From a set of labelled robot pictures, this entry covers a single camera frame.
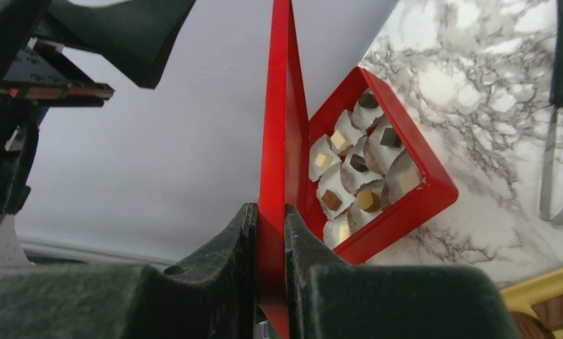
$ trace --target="black machine part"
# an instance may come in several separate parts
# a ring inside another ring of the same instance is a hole
[[[498,291],[465,267],[350,266],[287,206],[292,339],[516,339]],[[164,273],[139,265],[0,268],[0,338],[253,338],[258,206]]]
[[[62,48],[103,55],[138,86],[160,81],[195,0],[130,0],[101,8],[65,0],[0,0],[0,214],[16,214],[50,107],[101,107],[114,90]],[[21,149],[7,143],[25,131]]]

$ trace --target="dark chocolate piece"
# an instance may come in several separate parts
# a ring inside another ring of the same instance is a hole
[[[383,131],[380,144],[382,146],[399,148],[402,146],[402,140],[400,140],[398,134],[396,134],[395,129],[385,129],[385,131]]]
[[[544,327],[552,331],[563,328],[563,295],[531,305]]]
[[[337,197],[335,193],[329,190],[325,191],[322,200],[325,206],[327,206],[327,208],[330,210],[338,210],[339,206],[341,206],[341,199],[339,199],[339,197]]]
[[[352,166],[354,170],[357,170],[360,173],[364,173],[369,170],[365,159],[356,154],[352,155],[352,158],[350,158],[350,166]]]
[[[360,99],[358,99],[358,106],[367,109],[374,109],[379,106],[379,103],[377,102],[377,99],[375,99],[373,94],[365,93],[360,96]]]
[[[554,334],[545,329],[539,320],[519,312],[510,312],[520,339],[555,339]]]

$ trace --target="black handle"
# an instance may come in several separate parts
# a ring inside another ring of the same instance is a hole
[[[556,108],[560,108],[563,106],[563,0],[557,1],[557,7],[558,29],[550,103]]]

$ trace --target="metal tongs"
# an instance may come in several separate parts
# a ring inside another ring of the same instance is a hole
[[[558,213],[553,216],[551,214],[556,127],[558,109],[563,106],[563,0],[557,0],[557,15],[556,53],[550,91],[550,104],[554,105],[554,110],[543,152],[543,173],[539,183],[538,208],[539,217],[542,220],[551,222],[553,225],[563,225],[563,206]]]

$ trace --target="brown chocolate cube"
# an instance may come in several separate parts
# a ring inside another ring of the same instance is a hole
[[[354,170],[357,170],[360,173],[364,173],[369,170],[365,159],[357,154],[352,155],[352,157],[350,158],[350,166],[352,166]]]
[[[385,129],[385,131],[383,131],[380,144],[382,146],[400,148],[400,146],[402,146],[402,140],[400,140],[398,134],[396,134],[396,130]]]
[[[519,312],[510,312],[512,320],[518,330],[518,337],[522,339],[554,339],[554,334],[541,325],[541,322],[532,316]]]
[[[563,295],[531,305],[543,326],[552,331],[563,328]]]
[[[329,190],[325,191],[322,200],[329,210],[338,210],[341,206],[341,199],[339,199],[339,197],[337,197],[335,193]]]

